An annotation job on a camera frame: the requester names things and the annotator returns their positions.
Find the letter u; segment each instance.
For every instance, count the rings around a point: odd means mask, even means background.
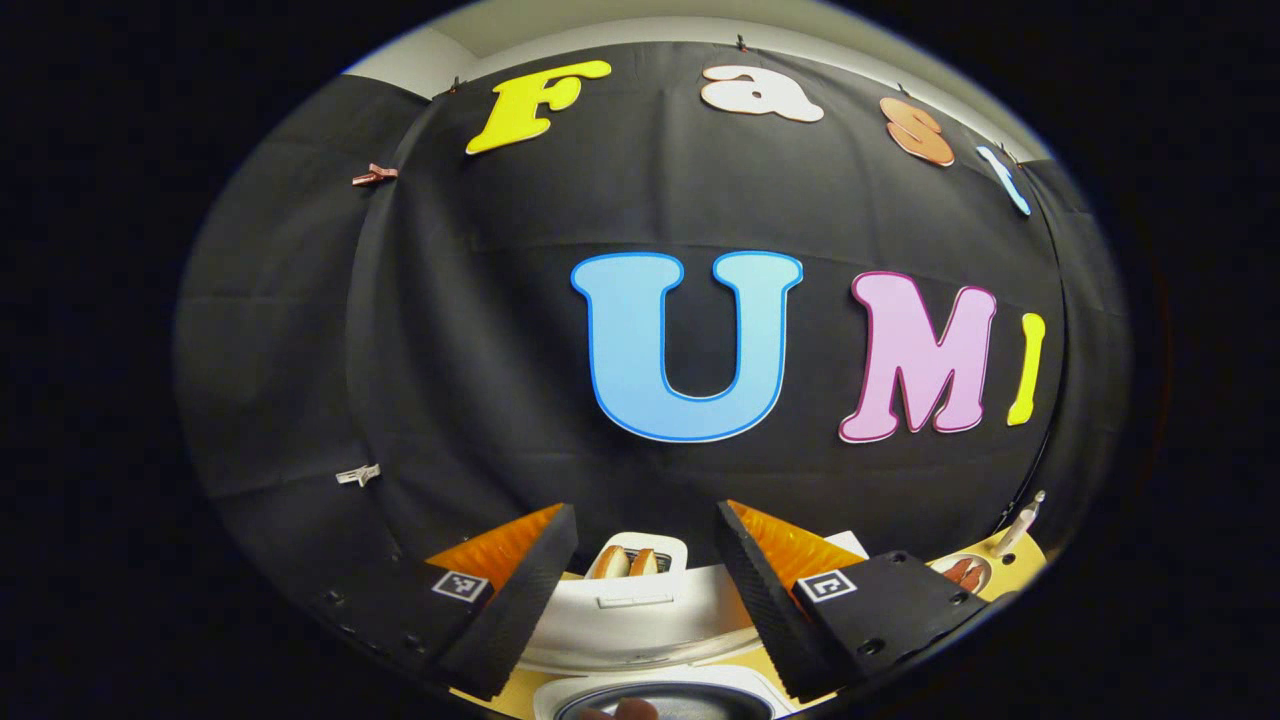
[[[690,397],[671,388],[666,368],[666,300],[685,277],[680,261],[620,252],[573,268],[573,288],[586,297],[595,398],[622,428],[662,442],[713,442],[773,410],[786,364],[787,291],[804,268],[787,255],[746,251],[722,255],[712,274],[737,300],[737,361],[728,388]]]

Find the letter m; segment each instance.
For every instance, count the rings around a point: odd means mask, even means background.
[[[867,375],[858,411],[840,423],[845,442],[876,442],[893,434],[893,387],[902,386],[902,406],[913,433],[920,432],[942,398],[933,427],[942,433],[968,430],[982,421],[982,386],[996,299],[979,287],[956,293],[951,319],[937,340],[924,300],[911,278],[899,273],[863,273],[854,297],[867,307]]]

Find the screw hole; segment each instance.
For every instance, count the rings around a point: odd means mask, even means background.
[[[882,650],[884,650],[884,641],[872,638],[858,647],[858,655],[876,655]]]

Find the white clip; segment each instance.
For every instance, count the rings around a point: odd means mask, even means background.
[[[381,473],[383,469],[378,465],[365,465],[362,468],[356,468],[355,470],[338,473],[334,477],[338,478],[339,484],[360,483],[360,487],[365,487],[365,483],[367,483],[370,478],[376,478]]]

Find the bread slice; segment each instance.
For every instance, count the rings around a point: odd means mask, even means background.
[[[595,561],[595,569],[591,570],[591,579],[625,578],[630,566],[631,561],[627,559],[627,552],[622,550],[622,546],[611,544],[604,548],[599,560]]]
[[[636,578],[640,575],[655,575],[658,573],[658,556],[653,553],[652,547],[646,547],[636,553],[636,559],[631,561],[631,571],[627,573],[628,578]]]

